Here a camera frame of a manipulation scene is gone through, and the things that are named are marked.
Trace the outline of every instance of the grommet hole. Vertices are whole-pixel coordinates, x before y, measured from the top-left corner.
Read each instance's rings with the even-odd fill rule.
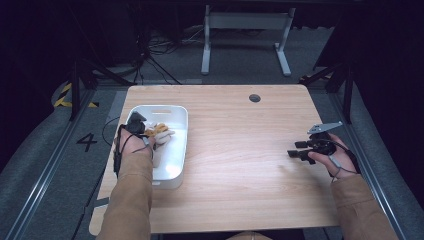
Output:
[[[249,100],[252,102],[259,102],[261,101],[261,97],[258,94],[251,94]]]

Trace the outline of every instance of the white container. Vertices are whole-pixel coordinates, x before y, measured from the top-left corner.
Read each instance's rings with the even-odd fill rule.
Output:
[[[164,146],[158,147],[153,154],[153,188],[175,189],[183,182],[184,159],[187,145],[188,114],[181,106],[171,105],[140,105],[133,108],[128,115],[136,111],[147,119],[146,124],[164,123],[171,135]]]

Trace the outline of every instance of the black device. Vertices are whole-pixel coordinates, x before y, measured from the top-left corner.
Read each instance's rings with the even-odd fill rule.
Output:
[[[119,169],[121,168],[122,152],[124,151],[125,144],[126,144],[126,142],[125,142],[122,149],[119,149],[120,145],[121,145],[120,144],[120,142],[121,142],[121,130],[123,128],[125,128],[125,130],[130,132],[132,135],[134,135],[138,138],[141,138],[144,141],[144,144],[146,146],[148,146],[149,145],[149,140],[147,139],[148,137],[146,135],[144,135],[144,130],[145,130],[146,126],[143,123],[146,120],[147,119],[145,117],[143,117],[143,115],[141,115],[137,111],[134,111],[131,114],[130,118],[128,119],[128,123],[126,125],[122,124],[122,125],[119,126],[118,136],[116,138],[115,152],[114,152],[114,155],[113,155],[113,160],[114,160],[113,161],[113,171],[115,172],[116,176],[118,176]]]
[[[321,153],[323,155],[332,155],[336,152],[336,145],[331,141],[330,134],[328,134],[328,130],[333,129],[335,127],[343,125],[342,122],[338,123],[327,123],[327,124],[315,124],[309,131],[308,141],[299,141],[295,142],[296,148],[308,148],[306,150],[287,150],[287,153],[292,158],[300,158],[302,161],[308,161],[309,164],[315,164],[315,160],[308,157],[308,152],[313,151],[317,153]]]

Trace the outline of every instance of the wooden table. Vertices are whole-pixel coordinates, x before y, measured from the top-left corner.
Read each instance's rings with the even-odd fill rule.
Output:
[[[261,100],[250,101],[251,94]],[[304,86],[131,87],[120,123],[138,105],[188,111],[184,180],[177,189],[154,190],[152,233],[338,225],[326,169],[287,154],[321,123]],[[97,199],[116,184],[112,166],[111,150]],[[91,234],[99,233],[105,210],[95,208]]]

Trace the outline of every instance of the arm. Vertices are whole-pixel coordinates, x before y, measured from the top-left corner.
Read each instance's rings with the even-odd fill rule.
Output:
[[[333,141],[346,145],[335,135]],[[308,156],[325,165],[338,180],[331,184],[331,191],[337,207],[337,215],[346,240],[351,239],[398,239],[387,216],[377,204],[370,188],[345,153],[337,146],[333,157],[342,168],[335,166],[328,156],[309,152]]]
[[[398,239],[361,175],[331,184],[345,239]]]
[[[121,134],[122,139],[130,135],[125,130]],[[149,149],[133,153],[140,147],[144,147],[144,142],[137,137],[121,147],[124,149],[118,182],[110,195],[97,239],[150,239],[153,162]]]

